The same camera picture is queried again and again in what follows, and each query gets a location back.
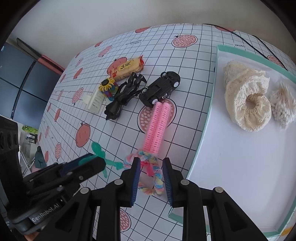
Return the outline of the bag of cotton swabs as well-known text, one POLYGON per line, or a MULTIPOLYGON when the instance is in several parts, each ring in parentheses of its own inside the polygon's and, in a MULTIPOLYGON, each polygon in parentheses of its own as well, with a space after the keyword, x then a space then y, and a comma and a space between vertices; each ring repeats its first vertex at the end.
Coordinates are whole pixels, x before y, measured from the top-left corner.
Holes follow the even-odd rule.
POLYGON ((273 118, 282 129, 295 122, 295 97, 287 83, 280 81, 276 90, 271 92, 269 101, 273 118))

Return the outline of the pomegranate grid tablecloth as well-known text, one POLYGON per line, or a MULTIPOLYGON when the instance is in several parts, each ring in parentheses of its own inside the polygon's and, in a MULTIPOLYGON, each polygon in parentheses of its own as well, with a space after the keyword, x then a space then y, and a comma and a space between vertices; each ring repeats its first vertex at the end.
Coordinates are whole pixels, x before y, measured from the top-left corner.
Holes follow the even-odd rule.
POLYGON ((256 54, 295 76, 295 63, 273 45, 240 31, 208 24, 170 24, 124 33, 78 53, 55 86, 39 127, 40 145, 49 164, 68 162, 91 152, 97 142, 112 161, 122 162, 144 143, 149 110, 138 98, 116 120, 106 120, 104 107, 91 113, 83 103, 107 78, 115 59, 143 56, 147 84, 174 71, 181 83, 167 98, 172 105, 159 158, 187 178, 200 143, 213 91, 218 45, 256 54))

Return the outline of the pink hair roller clip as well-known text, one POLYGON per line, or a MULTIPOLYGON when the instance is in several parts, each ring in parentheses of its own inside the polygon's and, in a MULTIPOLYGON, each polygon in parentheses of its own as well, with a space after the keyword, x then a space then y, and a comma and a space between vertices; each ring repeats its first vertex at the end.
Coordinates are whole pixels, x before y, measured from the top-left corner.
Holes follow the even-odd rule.
POLYGON ((157 102, 154 105, 152 117, 145 134, 144 151, 158 156, 170 113, 171 105, 169 103, 157 102))

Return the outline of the black toy transformer figure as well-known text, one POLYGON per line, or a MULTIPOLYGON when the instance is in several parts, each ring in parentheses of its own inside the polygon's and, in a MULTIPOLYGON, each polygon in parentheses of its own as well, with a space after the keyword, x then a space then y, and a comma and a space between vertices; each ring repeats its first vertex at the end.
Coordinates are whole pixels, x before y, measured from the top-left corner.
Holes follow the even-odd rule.
POLYGON ((104 114, 106 115, 106 120, 117 119, 123 107, 126 106, 132 98, 143 92, 144 88, 138 89, 141 82, 147 83, 147 80, 142 74, 137 75, 133 72, 128 80, 119 86, 113 101, 105 108, 104 114))

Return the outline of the colourful sunflower block toy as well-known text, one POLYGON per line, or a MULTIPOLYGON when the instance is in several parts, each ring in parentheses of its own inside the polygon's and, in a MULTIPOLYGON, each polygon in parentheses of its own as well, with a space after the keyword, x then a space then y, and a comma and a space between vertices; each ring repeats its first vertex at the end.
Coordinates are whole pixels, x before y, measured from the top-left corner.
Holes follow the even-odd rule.
POLYGON ((110 101, 114 100, 114 96, 118 90, 118 84, 113 78, 103 80, 99 85, 99 91, 105 95, 110 101))

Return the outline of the white claw hair clip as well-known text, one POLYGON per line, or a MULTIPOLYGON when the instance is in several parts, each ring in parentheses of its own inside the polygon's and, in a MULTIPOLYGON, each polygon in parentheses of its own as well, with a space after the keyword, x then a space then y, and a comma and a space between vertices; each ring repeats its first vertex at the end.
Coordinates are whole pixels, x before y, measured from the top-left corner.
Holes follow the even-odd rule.
POLYGON ((91 112, 98 114, 102 103, 105 99, 105 96, 101 93, 101 91, 97 88, 95 89, 91 95, 84 94, 83 95, 83 103, 86 104, 86 109, 91 112))

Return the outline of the black toy car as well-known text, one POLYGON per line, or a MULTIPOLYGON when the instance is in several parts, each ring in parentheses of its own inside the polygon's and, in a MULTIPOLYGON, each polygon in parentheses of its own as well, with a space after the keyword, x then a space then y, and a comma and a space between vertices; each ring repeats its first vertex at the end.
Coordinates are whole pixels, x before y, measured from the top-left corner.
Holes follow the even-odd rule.
POLYGON ((179 85, 181 78, 173 71, 162 72, 148 87, 145 87, 139 95, 140 101, 152 108, 157 102, 167 98, 179 85))

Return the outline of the yellow rice cracker snack packet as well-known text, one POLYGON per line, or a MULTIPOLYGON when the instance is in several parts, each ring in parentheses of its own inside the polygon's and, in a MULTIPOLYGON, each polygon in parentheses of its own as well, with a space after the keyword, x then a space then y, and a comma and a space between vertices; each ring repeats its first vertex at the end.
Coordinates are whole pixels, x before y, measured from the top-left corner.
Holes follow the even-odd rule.
POLYGON ((115 81, 129 77, 133 72, 141 72, 144 68, 143 56, 128 60, 126 57, 115 59, 107 68, 107 74, 115 81))

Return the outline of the cream lace fabric scrunchie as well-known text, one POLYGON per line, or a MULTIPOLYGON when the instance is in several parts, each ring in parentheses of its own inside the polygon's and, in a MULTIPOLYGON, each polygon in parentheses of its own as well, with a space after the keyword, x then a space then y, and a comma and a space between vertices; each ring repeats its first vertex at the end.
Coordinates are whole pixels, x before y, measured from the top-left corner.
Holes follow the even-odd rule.
POLYGON ((257 70, 231 60, 224 67, 226 109, 231 120, 247 132, 262 130, 271 119, 266 93, 270 78, 257 70))

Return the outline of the teal shallow cardboard box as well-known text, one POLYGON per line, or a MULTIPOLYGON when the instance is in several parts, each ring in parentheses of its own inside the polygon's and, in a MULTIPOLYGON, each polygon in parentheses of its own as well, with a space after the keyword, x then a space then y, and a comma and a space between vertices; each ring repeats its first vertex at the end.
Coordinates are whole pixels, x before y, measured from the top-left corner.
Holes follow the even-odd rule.
POLYGON ((222 187, 269 240, 295 223, 295 124, 283 129, 271 119, 258 132, 236 125, 226 109, 224 67, 229 61, 264 70, 268 93, 279 82, 295 92, 295 76, 256 54, 218 45, 215 80, 202 137, 187 179, 199 187, 222 187))

